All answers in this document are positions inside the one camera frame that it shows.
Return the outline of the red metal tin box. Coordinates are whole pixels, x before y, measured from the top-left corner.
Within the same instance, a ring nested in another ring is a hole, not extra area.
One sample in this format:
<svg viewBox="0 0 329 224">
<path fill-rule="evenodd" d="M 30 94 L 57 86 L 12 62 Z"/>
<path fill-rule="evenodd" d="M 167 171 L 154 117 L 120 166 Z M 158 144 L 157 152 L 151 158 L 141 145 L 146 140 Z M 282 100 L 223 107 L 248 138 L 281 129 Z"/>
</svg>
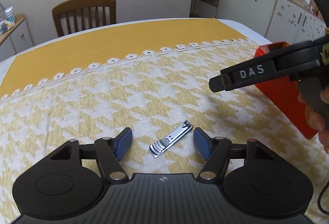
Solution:
<svg viewBox="0 0 329 224">
<path fill-rule="evenodd" d="M 298 101 L 299 91 L 296 82 L 290 82 L 286 76 L 257 83 L 255 86 L 280 109 L 306 139 L 310 140 L 317 134 L 306 122 L 306 105 Z"/>
</svg>

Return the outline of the silver nail clipper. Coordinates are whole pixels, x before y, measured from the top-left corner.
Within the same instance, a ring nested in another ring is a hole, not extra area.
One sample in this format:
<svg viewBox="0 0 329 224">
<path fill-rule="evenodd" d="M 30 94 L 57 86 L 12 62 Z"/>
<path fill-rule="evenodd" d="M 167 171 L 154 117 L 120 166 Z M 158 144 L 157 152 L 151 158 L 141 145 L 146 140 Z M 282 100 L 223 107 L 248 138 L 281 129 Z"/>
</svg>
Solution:
<svg viewBox="0 0 329 224">
<path fill-rule="evenodd" d="M 177 143 L 181 138 L 183 138 L 187 133 L 189 133 L 192 129 L 193 125 L 188 120 L 185 120 L 164 138 L 151 144 L 149 146 L 150 154 L 152 154 L 154 158 L 159 157 L 166 150 L 168 150 L 175 143 Z"/>
</svg>

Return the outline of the yellow houndstooth table runner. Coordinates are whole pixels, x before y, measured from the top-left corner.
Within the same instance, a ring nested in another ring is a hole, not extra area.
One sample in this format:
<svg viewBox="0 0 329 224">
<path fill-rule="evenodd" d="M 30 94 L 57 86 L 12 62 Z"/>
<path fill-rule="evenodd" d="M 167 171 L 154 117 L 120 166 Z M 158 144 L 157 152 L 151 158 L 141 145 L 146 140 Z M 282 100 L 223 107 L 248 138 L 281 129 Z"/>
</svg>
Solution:
<svg viewBox="0 0 329 224">
<path fill-rule="evenodd" d="M 208 81 L 268 40 L 234 21 L 153 20 L 102 27 L 31 47 L 1 62 L 1 223 L 19 215 L 16 178 L 69 139 L 89 144 L 133 131 L 123 168 L 198 173 L 188 134 L 153 158 L 149 145 L 184 120 L 234 143 L 255 138 L 312 181 L 328 181 L 328 153 L 256 87 L 214 94 Z"/>
</svg>

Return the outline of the white drawer cabinet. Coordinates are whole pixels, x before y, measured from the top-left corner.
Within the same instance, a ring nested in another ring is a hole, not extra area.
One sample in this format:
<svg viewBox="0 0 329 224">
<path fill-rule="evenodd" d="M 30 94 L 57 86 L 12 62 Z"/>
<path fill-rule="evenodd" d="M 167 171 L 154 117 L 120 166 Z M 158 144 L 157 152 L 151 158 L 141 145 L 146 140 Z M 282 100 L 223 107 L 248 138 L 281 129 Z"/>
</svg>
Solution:
<svg viewBox="0 0 329 224">
<path fill-rule="evenodd" d="M 26 16 L 15 15 L 15 25 L 1 35 L 0 60 L 8 59 L 31 47 L 34 47 L 34 44 L 28 30 Z"/>
</svg>

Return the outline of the brown wooden chair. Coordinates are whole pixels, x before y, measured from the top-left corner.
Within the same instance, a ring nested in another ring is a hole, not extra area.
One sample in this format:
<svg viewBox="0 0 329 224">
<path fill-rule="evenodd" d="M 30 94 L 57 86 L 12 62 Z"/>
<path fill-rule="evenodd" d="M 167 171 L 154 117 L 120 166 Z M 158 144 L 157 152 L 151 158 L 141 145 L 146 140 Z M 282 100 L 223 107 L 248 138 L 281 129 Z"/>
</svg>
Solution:
<svg viewBox="0 0 329 224">
<path fill-rule="evenodd" d="M 116 0 L 68 0 L 53 7 L 57 36 L 116 24 Z"/>
</svg>

